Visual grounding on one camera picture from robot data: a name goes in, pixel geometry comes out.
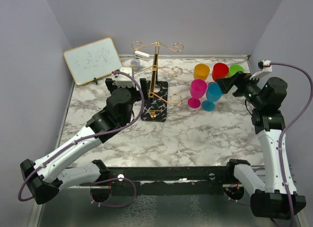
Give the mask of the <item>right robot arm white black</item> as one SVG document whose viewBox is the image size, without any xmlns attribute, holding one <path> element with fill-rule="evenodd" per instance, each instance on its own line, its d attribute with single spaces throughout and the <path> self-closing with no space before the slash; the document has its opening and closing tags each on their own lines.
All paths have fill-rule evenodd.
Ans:
<svg viewBox="0 0 313 227">
<path fill-rule="evenodd" d="M 290 220 L 306 206 L 304 196 L 298 194 L 291 178 L 286 153 L 284 117 L 279 110 L 287 95 L 287 83 L 271 77 L 263 88 L 251 74 L 238 72 L 229 78 L 217 79 L 222 93 L 236 87 L 233 96 L 243 96 L 254 107 L 251 121 L 260 141 L 265 180 L 262 181 L 246 160 L 231 159 L 227 163 L 225 179 L 240 182 L 250 195 L 250 208 L 254 216 Z"/>
</svg>

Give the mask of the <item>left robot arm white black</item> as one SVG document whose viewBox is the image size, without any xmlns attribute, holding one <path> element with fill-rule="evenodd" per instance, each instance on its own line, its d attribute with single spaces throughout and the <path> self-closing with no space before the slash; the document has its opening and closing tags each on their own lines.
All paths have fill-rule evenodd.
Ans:
<svg viewBox="0 0 313 227">
<path fill-rule="evenodd" d="M 137 82 L 133 77 L 126 81 L 118 77 L 106 79 L 111 94 L 101 111 L 50 154 L 35 161 L 25 159 L 20 164 L 23 183 L 18 200 L 26 202 L 34 199 L 36 204 L 45 204 L 68 187 L 83 183 L 103 185 L 110 181 L 110 172 L 101 160 L 93 160 L 85 167 L 69 168 L 69 165 L 139 120 L 140 115 L 133 116 L 133 105 L 139 101 L 139 112 L 143 112 L 146 87 L 142 82 L 142 79 Z"/>
</svg>

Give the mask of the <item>magenta wine glass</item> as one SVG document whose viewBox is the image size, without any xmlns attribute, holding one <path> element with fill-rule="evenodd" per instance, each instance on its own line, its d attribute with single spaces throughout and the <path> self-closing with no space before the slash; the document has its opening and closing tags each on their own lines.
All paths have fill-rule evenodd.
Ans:
<svg viewBox="0 0 313 227">
<path fill-rule="evenodd" d="M 202 79 L 195 79 L 191 83 L 190 94 L 187 104 L 190 108 L 196 109 L 201 105 L 200 98 L 203 97 L 207 90 L 207 83 Z"/>
</svg>

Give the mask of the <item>orange wine glass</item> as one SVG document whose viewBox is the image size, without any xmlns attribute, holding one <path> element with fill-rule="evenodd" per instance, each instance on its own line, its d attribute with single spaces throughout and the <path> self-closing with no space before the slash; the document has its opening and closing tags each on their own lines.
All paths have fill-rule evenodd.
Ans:
<svg viewBox="0 0 313 227">
<path fill-rule="evenodd" d="M 194 79 L 201 79 L 205 81 L 210 73 L 210 67 L 206 64 L 197 64 L 194 67 L 194 74 L 193 77 Z"/>
</svg>

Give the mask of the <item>blue wine glass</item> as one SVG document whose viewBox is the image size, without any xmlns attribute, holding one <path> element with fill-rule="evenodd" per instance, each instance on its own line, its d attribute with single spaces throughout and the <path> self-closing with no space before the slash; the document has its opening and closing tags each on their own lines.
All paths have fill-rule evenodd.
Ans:
<svg viewBox="0 0 313 227">
<path fill-rule="evenodd" d="M 219 85 L 216 82 L 208 85 L 208 88 L 206 91 L 206 100 L 203 101 L 201 104 L 202 109 L 207 112 L 214 111 L 215 102 L 217 102 L 221 98 L 222 95 L 223 95 L 223 92 L 221 91 Z"/>
</svg>

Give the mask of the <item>red wine glass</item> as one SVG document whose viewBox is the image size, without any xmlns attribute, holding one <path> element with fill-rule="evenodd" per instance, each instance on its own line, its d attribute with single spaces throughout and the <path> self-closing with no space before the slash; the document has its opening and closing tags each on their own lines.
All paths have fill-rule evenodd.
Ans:
<svg viewBox="0 0 313 227">
<path fill-rule="evenodd" d="M 229 67 L 224 63 L 216 63 L 213 66 L 212 79 L 216 82 L 219 78 L 225 78 L 229 72 Z"/>
</svg>

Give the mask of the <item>green wine glass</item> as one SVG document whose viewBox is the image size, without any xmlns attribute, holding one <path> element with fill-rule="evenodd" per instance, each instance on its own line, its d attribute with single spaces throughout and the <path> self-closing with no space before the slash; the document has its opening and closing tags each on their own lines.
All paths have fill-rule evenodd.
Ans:
<svg viewBox="0 0 313 227">
<path fill-rule="evenodd" d="M 233 64 L 229 67 L 228 73 L 226 75 L 227 78 L 232 77 L 233 75 L 235 75 L 238 72 L 245 72 L 245 69 L 238 64 Z"/>
</svg>

